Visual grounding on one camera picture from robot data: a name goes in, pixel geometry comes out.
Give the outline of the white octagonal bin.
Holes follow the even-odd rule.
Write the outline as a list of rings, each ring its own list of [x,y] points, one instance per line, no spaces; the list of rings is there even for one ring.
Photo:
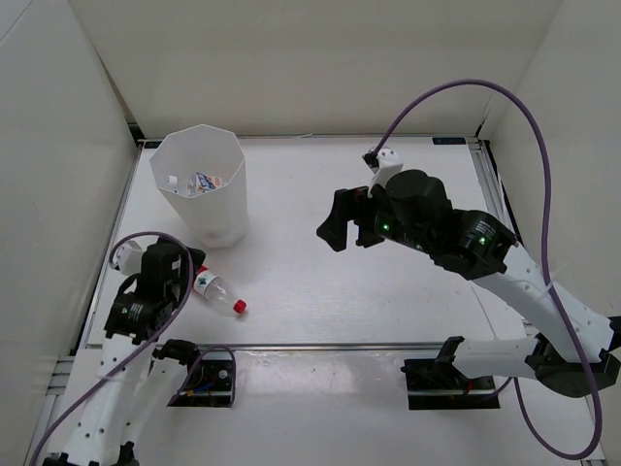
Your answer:
[[[199,124],[167,135],[149,161],[155,184],[210,249],[247,233],[245,155],[235,133]]]

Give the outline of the red label plastic bottle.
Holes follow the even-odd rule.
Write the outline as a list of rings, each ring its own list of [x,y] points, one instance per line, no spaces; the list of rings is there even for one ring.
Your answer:
[[[241,299],[224,279],[206,266],[198,269],[193,289],[217,314],[241,316],[246,312],[246,301]]]

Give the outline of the clear unlabelled plastic bottle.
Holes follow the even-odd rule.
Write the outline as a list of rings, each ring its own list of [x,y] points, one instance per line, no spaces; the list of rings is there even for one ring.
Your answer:
[[[189,180],[188,178],[179,178],[176,176],[169,176],[166,181],[166,185],[169,190],[177,195],[186,197],[189,192]]]

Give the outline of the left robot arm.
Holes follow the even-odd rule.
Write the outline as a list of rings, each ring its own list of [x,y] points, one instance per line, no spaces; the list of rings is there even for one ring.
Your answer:
[[[139,376],[161,334],[180,314],[207,254],[162,234],[142,250],[136,235],[119,241],[108,265],[126,279],[104,327],[97,382],[59,416],[44,434],[38,457],[53,431],[78,407],[82,416],[65,447],[45,465],[113,465],[121,456],[121,434],[130,424]]]

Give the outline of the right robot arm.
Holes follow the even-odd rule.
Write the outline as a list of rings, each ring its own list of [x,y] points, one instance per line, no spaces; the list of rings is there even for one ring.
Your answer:
[[[581,398],[616,384],[619,318],[599,315],[560,285],[546,283],[508,228],[483,211],[453,208],[439,179],[406,170],[386,186],[339,189],[316,234],[342,251],[350,223],[358,228],[357,246],[391,241],[425,253],[443,270],[501,298],[538,331],[504,341],[450,337],[435,358],[404,367],[425,386],[463,389],[471,380],[500,376],[536,380]]]

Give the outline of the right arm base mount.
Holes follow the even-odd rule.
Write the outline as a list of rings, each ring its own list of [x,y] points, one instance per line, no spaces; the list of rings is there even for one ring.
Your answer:
[[[493,377],[469,379],[435,359],[406,359],[410,411],[495,410],[500,408]]]

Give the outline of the white cap crushed bottle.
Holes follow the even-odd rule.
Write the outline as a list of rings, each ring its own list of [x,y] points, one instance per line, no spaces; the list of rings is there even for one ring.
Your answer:
[[[202,195],[207,192],[218,190],[225,185],[227,182],[218,176],[206,175],[203,173],[195,173],[191,175],[189,178],[189,192],[188,197],[194,197],[198,195]]]

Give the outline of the blue label sticker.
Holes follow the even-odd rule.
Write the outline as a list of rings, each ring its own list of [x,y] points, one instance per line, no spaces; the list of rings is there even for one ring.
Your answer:
[[[464,137],[433,137],[432,142],[437,146],[459,146],[467,143]]]

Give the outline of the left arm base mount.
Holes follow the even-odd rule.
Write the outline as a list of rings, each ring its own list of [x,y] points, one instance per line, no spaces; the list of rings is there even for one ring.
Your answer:
[[[232,408],[236,399],[237,359],[224,346],[208,347],[188,368],[188,379],[173,395],[169,407]]]

